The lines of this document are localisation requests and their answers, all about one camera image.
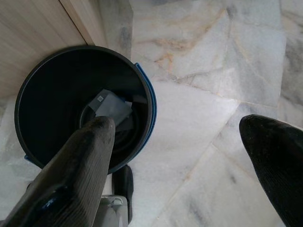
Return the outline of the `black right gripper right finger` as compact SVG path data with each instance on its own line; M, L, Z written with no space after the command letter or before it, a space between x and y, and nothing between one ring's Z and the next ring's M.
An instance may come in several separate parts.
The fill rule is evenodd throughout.
M261 115L239 123L258 180L287 227L303 225L303 132Z

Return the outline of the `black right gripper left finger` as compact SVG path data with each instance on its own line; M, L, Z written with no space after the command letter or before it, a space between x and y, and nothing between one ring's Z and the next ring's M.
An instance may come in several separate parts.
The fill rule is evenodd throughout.
M115 123L97 117L76 130L30 183L3 227L90 227L108 174Z

